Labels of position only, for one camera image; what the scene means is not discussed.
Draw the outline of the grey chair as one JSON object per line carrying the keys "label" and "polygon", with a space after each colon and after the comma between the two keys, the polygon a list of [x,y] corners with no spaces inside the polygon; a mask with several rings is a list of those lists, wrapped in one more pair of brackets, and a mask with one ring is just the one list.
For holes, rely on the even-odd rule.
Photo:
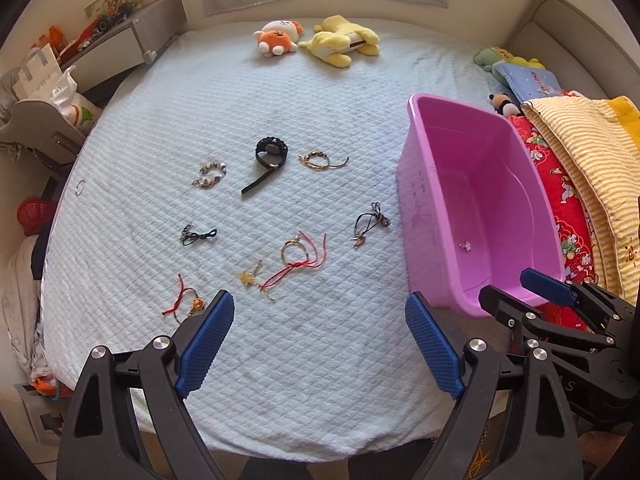
{"label": "grey chair", "polygon": [[13,90],[17,70],[1,75],[1,140],[22,144],[43,160],[74,162],[86,134],[73,126],[52,103],[21,100]]}

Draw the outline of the orange white plush toy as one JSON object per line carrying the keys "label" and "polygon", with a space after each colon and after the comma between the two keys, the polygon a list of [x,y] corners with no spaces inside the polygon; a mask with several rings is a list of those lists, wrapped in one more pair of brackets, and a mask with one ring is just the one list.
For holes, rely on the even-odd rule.
{"label": "orange white plush toy", "polygon": [[258,52],[265,58],[294,53],[297,41],[304,34],[303,25],[298,21],[277,20],[254,32]]}

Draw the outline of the small gold flower charm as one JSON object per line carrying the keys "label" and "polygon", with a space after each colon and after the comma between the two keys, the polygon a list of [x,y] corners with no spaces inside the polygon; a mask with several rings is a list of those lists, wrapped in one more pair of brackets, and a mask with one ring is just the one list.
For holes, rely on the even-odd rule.
{"label": "small gold flower charm", "polygon": [[459,247],[465,252],[469,252],[472,249],[472,245],[468,240],[464,240],[459,244]]}

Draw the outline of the blue small pillow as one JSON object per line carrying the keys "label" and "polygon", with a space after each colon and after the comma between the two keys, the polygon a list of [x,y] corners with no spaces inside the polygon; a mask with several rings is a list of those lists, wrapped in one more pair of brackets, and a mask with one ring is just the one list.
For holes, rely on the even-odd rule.
{"label": "blue small pillow", "polygon": [[492,73],[510,89],[518,102],[562,96],[563,89],[550,70],[498,62]]}

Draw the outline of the green yellow plush toy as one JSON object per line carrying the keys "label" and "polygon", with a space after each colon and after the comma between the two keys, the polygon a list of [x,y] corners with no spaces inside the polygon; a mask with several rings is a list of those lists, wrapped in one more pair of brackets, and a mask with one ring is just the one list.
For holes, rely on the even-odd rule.
{"label": "green yellow plush toy", "polygon": [[485,72],[490,72],[492,70],[492,66],[499,62],[544,70],[544,66],[536,58],[526,60],[526,58],[515,56],[506,49],[497,47],[489,47],[478,51],[477,54],[473,56],[473,62],[477,66],[480,66]]}

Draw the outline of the grey bedside cabinet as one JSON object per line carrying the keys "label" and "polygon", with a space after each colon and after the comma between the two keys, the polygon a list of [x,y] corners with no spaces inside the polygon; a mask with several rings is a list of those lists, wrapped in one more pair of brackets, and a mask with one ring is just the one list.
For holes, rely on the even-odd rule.
{"label": "grey bedside cabinet", "polygon": [[93,41],[64,68],[75,67],[78,90],[88,93],[127,70],[153,64],[184,24],[182,0],[155,0]]}

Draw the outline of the black wrist watch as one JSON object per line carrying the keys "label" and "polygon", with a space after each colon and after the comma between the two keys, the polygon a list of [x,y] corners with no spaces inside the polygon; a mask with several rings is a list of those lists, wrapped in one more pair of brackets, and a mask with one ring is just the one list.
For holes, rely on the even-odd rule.
{"label": "black wrist watch", "polygon": [[279,171],[288,159],[288,146],[286,143],[275,136],[266,136],[259,140],[255,146],[255,159],[258,165],[265,169],[265,172],[253,182],[250,182],[245,188],[242,188],[241,194],[247,195],[258,188],[265,180]]}

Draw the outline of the yellow striped blanket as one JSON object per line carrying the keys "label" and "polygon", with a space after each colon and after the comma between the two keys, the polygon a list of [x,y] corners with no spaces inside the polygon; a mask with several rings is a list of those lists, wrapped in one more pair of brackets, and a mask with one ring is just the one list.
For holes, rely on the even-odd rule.
{"label": "yellow striped blanket", "polygon": [[639,110],[610,100],[554,96],[522,110],[573,181],[600,260],[600,286],[630,304],[639,291]]}

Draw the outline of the red mesh ball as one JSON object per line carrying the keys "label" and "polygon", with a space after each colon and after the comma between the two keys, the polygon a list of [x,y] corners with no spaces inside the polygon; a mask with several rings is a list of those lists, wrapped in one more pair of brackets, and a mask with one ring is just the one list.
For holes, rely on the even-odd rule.
{"label": "red mesh ball", "polygon": [[25,236],[38,234],[55,215],[57,203],[39,197],[25,198],[17,207],[16,220]]}

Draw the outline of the purple plastic bin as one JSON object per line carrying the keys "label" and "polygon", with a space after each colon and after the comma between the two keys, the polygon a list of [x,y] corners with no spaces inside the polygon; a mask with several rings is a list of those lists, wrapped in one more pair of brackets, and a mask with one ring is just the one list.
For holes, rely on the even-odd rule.
{"label": "purple plastic bin", "polygon": [[[520,136],[488,110],[415,94],[396,169],[408,283],[435,308],[482,318],[487,285],[538,307],[520,275],[564,276],[544,186]],[[459,247],[468,240],[472,249]]]}

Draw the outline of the white quilted bed cover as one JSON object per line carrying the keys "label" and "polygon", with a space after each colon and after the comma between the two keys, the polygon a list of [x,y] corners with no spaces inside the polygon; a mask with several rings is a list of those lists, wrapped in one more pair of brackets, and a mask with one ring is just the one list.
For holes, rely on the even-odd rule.
{"label": "white quilted bed cover", "polygon": [[[375,58],[263,58],[255,25],[177,38],[117,90],[68,177],[41,291],[73,386],[90,350],[176,328],[181,286],[235,316],[186,401],[214,450],[320,463],[433,437],[451,412],[405,322],[396,166],[416,93],[484,106],[477,45],[373,20]],[[255,146],[275,136],[285,165]]]}

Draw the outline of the red patterned quilt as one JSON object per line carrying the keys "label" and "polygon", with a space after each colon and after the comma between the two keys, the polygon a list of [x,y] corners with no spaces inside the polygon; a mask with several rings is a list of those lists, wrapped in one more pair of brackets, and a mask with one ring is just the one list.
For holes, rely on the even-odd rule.
{"label": "red patterned quilt", "polygon": [[506,118],[525,147],[550,204],[567,283],[597,283],[588,221],[575,185],[549,144],[524,116]]}

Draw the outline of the panda plush toy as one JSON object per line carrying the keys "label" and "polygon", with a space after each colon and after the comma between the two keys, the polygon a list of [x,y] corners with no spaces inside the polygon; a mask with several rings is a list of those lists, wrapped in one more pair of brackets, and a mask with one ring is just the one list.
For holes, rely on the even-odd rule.
{"label": "panda plush toy", "polygon": [[523,116],[521,109],[506,94],[491,94],[488,99],[494,110],[505,118]]}

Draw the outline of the white paper bag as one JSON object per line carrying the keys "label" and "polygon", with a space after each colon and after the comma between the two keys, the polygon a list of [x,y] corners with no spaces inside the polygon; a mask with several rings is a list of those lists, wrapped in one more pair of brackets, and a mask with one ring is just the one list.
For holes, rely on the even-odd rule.
{"label": "white paper bag", "polygon": [[50,99],[62,70],[50,44],[43,48],[32,48],[23,58],[18,68],[18,81],[13,90],[20,100]]}

